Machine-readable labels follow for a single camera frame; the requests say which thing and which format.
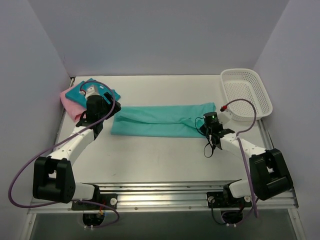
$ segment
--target white plastic basket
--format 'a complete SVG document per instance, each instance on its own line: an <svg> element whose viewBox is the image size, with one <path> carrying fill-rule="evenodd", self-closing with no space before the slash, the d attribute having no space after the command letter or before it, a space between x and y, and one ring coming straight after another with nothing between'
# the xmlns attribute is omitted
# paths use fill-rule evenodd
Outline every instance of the white plastic basket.
<svg viewBox="0 0 320 240"><path fill-rule="evenodd" d="M250 69L233 68L224 70L221 75L222 88L227 102L235 99L247 99L256 109L257 120L271 114L273 107L259 75ZM232 119L252 121L254 111L245 101L233 102L228 106Z"/></svg>

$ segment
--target gray wall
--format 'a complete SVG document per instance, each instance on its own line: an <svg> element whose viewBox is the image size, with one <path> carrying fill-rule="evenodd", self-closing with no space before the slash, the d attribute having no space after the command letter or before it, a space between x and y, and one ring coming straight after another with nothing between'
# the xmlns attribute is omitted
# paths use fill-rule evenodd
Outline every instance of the gray wall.
<svg viewBox="0 0 320 240"><path fill-rule="evenodd" d="M29 0L67 72L253 68L288 0Z"/></svg>
<svg viewBox="0 0 320 240"><path fill-rule="evenodd" d="M26 0L1 1L0 32L0 239L14 240L27 210L9 203L9 184L28 159L54 142L62 110L59 92L70 79ZM32 168L14 188L21 204L32 197Z"/></svg>
<svg viewBox="0 0 320 240"><path fill-rule="evenodd" d="M266 122L292 174L308 239L320 236L320 1L291 0L254 69L273 103Z"/></svg>

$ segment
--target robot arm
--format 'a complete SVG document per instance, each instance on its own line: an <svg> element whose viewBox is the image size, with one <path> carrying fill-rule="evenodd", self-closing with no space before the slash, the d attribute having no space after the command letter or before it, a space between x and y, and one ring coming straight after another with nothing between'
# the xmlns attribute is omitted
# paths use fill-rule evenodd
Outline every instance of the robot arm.
<svg viewBox="0 0 320 240"><path fill-rule="evenodd" d="M207 137L212 149L217 147L241 159L242 154L235 132L223 128L223 124L230 119L229 112L221 112L219 115L216 112L206 113L200 131ZM240 139L249 162L253 190L260 200L267 200L293 187L286 162L278 149L267 150ZM227 202L251 195L248 179L232 182L223 189Z"/></svg>
<svg viewBox="0 0 320 240"><path fill-rule="evenodd" d="M104 96L110 103L114 101L109 93L105 93ZM79 132L106 116L112 105L98 94L94 86L88 88L85 97L87 110L82 113L80 121L71 134L78 133L78 136L66 142L47 157L39 157L34 163L32 192L36 199L69 203L72 200L99 198L97 186L75 181L72 164L83 150L97 138L103 129L103 122ZM120 109L120 104L115 102L115 107L108 118Z"/></svg>

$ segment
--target blue cloth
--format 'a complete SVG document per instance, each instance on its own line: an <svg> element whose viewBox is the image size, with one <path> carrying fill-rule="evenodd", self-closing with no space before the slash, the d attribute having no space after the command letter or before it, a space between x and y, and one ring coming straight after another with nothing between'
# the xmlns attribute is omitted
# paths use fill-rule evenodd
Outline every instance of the blue cloth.
<svg viewBox="0 0 320 240"><path fill-rule="evenodd" d="M124 106L115 114L111 134L147 137L203 138L196 117L214 112L215 104L179 106ZM197 119L199 129L203 119Z"/></svg>
<svg viewBox="0 0 320 240"><path fill-rule="evenodd" d="M66 94L65 94L65 97L71 101L74 101L78 104L80 104L82 107L84 108L87 108L87 100L86 100L86 97L82 94L79 93L80 91L80 86L81 84L83 84L85 81L82 81L80 82L77 86L75 86L74 88L72 88L70 91L68 91ZM96 86L97 89L98 89L98 92L101 96L104 97L104 99L107 101L107 103L110 103L107 98L104 96L104 94L106 92L110 93L111 92L105 88L104 86L102 86L101 84L99 83L87 83L85 84L82 89L87 91L87 89L90 87L90 86ZM115 95L115 100L118 101L120 99L120 95L115 91L115 90L112 90L114 92L114 95Z"/></svg>

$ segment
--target purple cable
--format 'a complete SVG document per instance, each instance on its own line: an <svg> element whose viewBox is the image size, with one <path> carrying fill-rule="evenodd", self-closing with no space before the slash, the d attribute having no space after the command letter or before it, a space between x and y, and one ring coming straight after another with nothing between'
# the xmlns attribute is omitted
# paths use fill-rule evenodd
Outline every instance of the purple cable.
<svg viewBox="0 0 320 240"><path fill-rule="evenodd" d="M256 120L257 120L256 108L252 104L252 102L250 102L247 99L238 98L238 99L235 99L235 100L232 100L232 101L228 102L225 106L228 106L229 104L232 104L232 103L237 102L237 101L245 101L245 102L249 103L251 105L252 109L253 109L254 118L253 118L253 122L252 122L251 126L248 129L238 131L235 134L236 137L238 137L239 134L242 134L242 133L245 133L245 132L248 132L249 130L251 130L253 128L253 126L255 125ZM255 192L254 192L254 186L252 184L252 180L251 180L251 177L250 177L250 171L249 171L249 167L248 167L248 164L247 164L246 154L245 154L244 147L242 146L242 142L241 142L240 138L237 138L237 140L239 142L239 147L240 147L240 151L241 151L241 155L242 155L242 159L243 159L243 163L244 163L244 168L245 168L246 176L248 178L248 183L249 183L249 187L250 187L251 200L252 200L252 209L254 211L254 216L256 218L258 218L259 217L259 213L258 213L257 203L256 203L256 200L255 200L256 196L255 196Z"/></svg>
<svg viewBox="0 0 320 240"><path fill-rule="evenodd" d="M103 207L103 208L105 208L105 209L111 210L111 211L113 211L113 212L116 214L116 220L110 221L110 222L108 222L108 223L106 223L106 224L102 224L102 225L99 225L99 226L93 226L93 227L92 227L93 229L104 228L104 227L109 226L109 225L111 225L111 224L115 224L115 223L118 222L119 219L120 219L119 213L118 213L115 209L113 209L112 207L109 207L109 206L107 206L107 205L104 205L104 204L101 204L101 203L98 203L98 202L94 202L94 201L80 200L79 202L80 202L80 203L83 203L83 204L97 205L97 206L99 206L99 207Z"/></svg>
<svg viewBox="0 0 320 240"><path fill-rule="evenodd" d="M80 133L83 133L84 131L86 131L87 129L93 127L94 125L104 121L107 117L110 116L110 114L112 113L112 111L114 110L115 108L115 105L116 105L116 96L115 96L115 93L107 86L105 85L104 83L102 82L99 82L99 81L86 81L84 83L81 84L80 86L80 90L82 90L82 87L83 85L85 84L88 84L88 83L97 83L97 84L101 84L102 86L106 87L112 94L112 98L113 98L113 102L112 102L112 107L111 107L111 110L108 112L107 115L105 115L103 118L101 118L100 120L90 124L89 126L85 127L84 129L80 130L79 132L69 136L68 138L66 138L65 140L61 141L61 142L58 142L57 144L39 152L37 155L35 155L33 158L31 158L25 165L23 165L23 167L17 172L17 174L14 176L12 182L10 183L10 186L9 186L9 190L8 190L8 199L10 201L10 203L12 203L14 206L18 207L18 208L22 208L22 209L34 209L34 208L39 208L39 207L44 207L44 206L49 206L49 205L52 205L52 204L57 204L57 202L55 201L51 201L51 202L47 202L47 203L43 203L43 204L38 204L38 205L21 205L17 202L14 201L14 199L12 198L12 189L14 187L14 184L15 182L17 181L18 177L20 176L20 174L34 161L36 160L38 157L40 157L42 154L70 141L71 139L73 139L74 137L78 136L78 134Z"/></svg>

